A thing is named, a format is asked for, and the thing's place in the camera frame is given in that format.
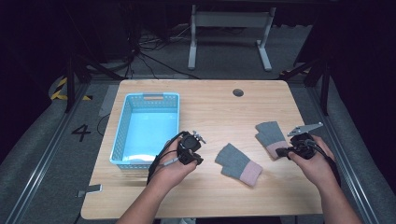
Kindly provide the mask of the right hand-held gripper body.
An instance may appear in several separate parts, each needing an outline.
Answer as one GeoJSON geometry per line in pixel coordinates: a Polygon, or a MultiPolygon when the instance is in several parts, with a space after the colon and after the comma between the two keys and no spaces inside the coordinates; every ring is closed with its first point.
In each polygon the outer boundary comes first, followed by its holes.
{"type": "Polygon", "coordinates": [[[288,133],[288,136],[291,137],[289,151],[296,153],[306,160],[311,159],[317,152],[321,152],[321,148],[309,132],[322,126],[322,122],[296,126],[288,133]]]}

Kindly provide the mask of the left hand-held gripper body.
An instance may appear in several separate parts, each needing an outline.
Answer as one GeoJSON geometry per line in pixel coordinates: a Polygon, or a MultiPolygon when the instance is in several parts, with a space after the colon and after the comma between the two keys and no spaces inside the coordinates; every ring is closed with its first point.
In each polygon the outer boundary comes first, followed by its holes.
{"type": "Polygon", "coordinates": [[[182,132],[181,140],[177,144],[177,152],[196,152],[202,144],[205,144],[205,140],[198,132],[182,132]]]}

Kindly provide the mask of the grey glove with pink cuff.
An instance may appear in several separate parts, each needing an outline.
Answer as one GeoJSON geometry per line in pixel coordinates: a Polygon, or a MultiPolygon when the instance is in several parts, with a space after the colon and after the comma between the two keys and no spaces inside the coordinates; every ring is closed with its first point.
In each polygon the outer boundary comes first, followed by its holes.
{"type": "Polygon", "coordinates": [[[266,149],[274,161],[279,158],[276,150],[281,147],[289,146],[276,121],[260,123],[256,126],[256,130],[258,131],[256,139],[266,149]]]}
{"type": "Polygon", "coordinates": [[[252,161],[232,144],[227,144],[215,158],[215,162],[222,166],[221,173],[238,179],[250,187],[257,183],[262,167],[252,161]]]}

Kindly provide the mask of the blue plastic basket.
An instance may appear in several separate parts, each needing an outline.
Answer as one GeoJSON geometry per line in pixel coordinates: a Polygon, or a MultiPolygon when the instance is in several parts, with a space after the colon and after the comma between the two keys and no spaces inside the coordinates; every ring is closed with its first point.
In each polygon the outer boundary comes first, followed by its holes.
{"type": "Polygon", "coordinates": [[[166,142],[178,133],[177,92],[128,93],[109,161],[120,169],[148,169],[166,142]]]}

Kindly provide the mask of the person's left hand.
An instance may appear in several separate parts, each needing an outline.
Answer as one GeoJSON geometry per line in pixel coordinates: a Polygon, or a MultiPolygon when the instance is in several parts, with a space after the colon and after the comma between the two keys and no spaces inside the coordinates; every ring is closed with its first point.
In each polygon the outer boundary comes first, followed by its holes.
{"type": "Polygon", "coordinates": [[[156,167],[153,176],[151,177],[148,186],[163,191],[170,191],[177,186],[189,173],[195,170],[197,166],[196,161],[189,164],[183,164],[180,161],[174,161],[168,165],[166,162],[177,157],[177,145],[180,139],[172,142],[172,144],[160,156],[159,165],[156,167]]]}

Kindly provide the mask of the person's right hand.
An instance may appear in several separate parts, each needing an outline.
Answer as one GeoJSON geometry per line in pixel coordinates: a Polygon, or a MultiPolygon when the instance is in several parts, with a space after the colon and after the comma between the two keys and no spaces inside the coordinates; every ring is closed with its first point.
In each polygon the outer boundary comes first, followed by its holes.
{"type": "Polygon", "coordinates": [[[309,160],[300,157],[294,152],[290,152],[289,155],[291,160],[302,169],[306,178],[312,182],[319,191],[333,191],[339,187],[330,164],[320,153],[316,153],[309,160]]]}

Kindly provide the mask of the black metal stand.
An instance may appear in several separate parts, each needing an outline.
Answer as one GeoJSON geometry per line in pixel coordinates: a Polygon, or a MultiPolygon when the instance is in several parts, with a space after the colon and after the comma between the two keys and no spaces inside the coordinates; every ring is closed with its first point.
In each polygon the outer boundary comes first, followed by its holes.
{"type": "Polygon", "coordinates": [[[75,77],[78,78],[78,81],[83,84],[87,84],[91,81],[92,76],[89,72],[87,66],[93,67],[95,70],[100,72],[101,74],[110,77],[113,80],[124,80],[124,77],[121,77],[110,71],[109,69],[105,68],[98,62],[94,60],[82,56],[73,54],[70,56],[67,66],[66,66],[66,86],[67,86],[67,106],[65,112],[68,113],[74,106],[75,101],[77,100],[76,91],[75,91],[75,77]]]}
{"type": "Polygon", "coordinates": [[[328,116],[328,95],[330,87],[330,66],[328,61],[325,59],[315,59],[308,63],[303,63],[302,65],[290,70],[282,71],[277,80],[287,81],[288,79],[302,74],[307,70],[307,75],[304,78],[304,85],[308,88],[314,88],[319,81],[320,85],[320,96],[319,96],[319,106],[321,111],[325,116],[328,116]]]}

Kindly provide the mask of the yellow black hazard tape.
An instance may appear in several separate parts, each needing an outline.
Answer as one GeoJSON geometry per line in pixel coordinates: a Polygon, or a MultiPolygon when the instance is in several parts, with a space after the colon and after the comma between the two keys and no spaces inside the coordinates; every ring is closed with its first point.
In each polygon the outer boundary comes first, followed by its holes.
{"type": "MultiPolygon", "coordinates": [[[[61,91],[62,91],[64,85],[66,84],[66,82],[67,82],[67,78],[66,77],[63,77],[59,81],[57,87],[54,90],[54,93],[50,97],[51,100],[67,100],[68,99],[66,94],[61,94],[61,91]]],[[[82,98],[83,101],[90,101],[92,99],[93,99],[92,95],[84,95],[83,98],[82,98]]]]}

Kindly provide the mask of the small grey metal bracket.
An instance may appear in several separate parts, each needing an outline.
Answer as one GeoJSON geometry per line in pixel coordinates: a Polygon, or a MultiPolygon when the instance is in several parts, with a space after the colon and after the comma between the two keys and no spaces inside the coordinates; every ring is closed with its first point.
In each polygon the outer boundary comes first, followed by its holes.
{"type": "Polygon", "coordinates": [[[86,194],[89,193],[95,193],[95,192],[100,192],[102,190],[102,185],[101,184],[97,184],[97,185],[91,185],[88,186],[85,189],[80,189],[77,191],[76,197],[77,198],[82,198],[84,197],[86,194]]]}

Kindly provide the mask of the white metal table frame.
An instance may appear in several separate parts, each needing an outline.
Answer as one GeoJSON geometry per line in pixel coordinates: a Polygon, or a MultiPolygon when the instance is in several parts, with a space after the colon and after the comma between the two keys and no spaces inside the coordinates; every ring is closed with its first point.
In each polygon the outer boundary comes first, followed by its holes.
{"type": "Polygon", "coordinates": [[[188,59],[188,68],[195,69],[197,56],[197,27],[236,27],[236,28],[262,28],[262,38],[256,41],[256,47],[260,53],[262,65],[265,71],[272,70],[266,52],[266,42],[275,18],[276,8],[270,7],[265,12],[224,12],[224,11],[200,11],[196,5],[191,7],[191,44],[188,59]]]}

